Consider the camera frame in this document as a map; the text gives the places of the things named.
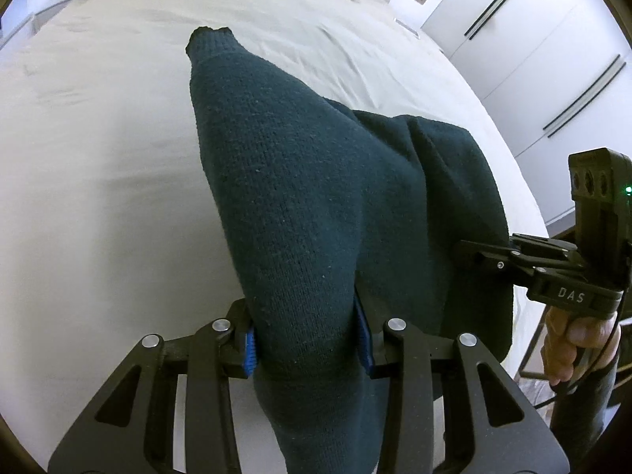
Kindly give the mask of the person's right hand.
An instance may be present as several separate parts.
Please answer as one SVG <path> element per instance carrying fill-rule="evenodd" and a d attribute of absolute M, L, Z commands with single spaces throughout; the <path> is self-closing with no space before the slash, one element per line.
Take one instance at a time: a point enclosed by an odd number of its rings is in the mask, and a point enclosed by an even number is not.
<path fill-rule="evenodd" d="M 581 351 L 588 354 L 594 371 L 607 367 L 617 355 L 621 326 L 616 318 L 605 321 L 574 317 L 570 312 L 549 307 L 545 327 L 541 357 L 544 375 L 552 387 L 569 382 L 574 376 L 582 377 L 587 368 L 579 367 L 577 362 Z"/>

